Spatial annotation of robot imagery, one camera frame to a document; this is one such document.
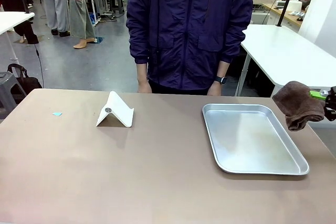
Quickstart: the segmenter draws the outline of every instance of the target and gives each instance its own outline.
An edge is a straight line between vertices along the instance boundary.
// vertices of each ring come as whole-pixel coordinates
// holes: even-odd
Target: smartwatch
[[[226,83],[226,77],[216,77],[215,81],[218,81],[220,84],[225,84]]]

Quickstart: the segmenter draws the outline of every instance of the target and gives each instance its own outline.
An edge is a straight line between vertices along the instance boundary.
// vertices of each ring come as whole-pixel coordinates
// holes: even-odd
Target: purple jacket
[[[207,89],[245,39],[253,0],[128,0],[130,51],[160,85]]]

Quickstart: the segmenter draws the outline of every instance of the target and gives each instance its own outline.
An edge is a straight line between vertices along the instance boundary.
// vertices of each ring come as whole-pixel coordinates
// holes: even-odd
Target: brown towel
[[[310,88],[291,81],[273,96],[276,105],[286,115],[290,131],[300,131],[308,121],[320,122],[324,118],[325,102],[311,97]]]

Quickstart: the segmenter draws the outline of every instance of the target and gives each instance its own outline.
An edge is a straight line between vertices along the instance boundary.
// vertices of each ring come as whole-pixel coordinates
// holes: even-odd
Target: jacket zipper
[[[191,12],[191,4],[193,0],[189,0],[188,3],[188,10],[187,10],[187,20],[186,20],[186,26],[184,31],[184,52],[182,57],[182,64],[181,64],[181,82],[180,82],[180,89],[182,89],[183,86],[183,76],[185,72],[185,61],[186,61],[186,52],[187,52],[187,43],[188,43],[188,37],[189,37],[189,18],[190,18],[190,12]]]

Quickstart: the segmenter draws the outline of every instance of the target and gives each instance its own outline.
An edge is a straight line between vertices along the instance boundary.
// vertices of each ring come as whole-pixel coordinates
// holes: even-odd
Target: green pants
[[[95,38],[95,31],[85,0],[70,0],[69,5],[71,36],[79,39]]]

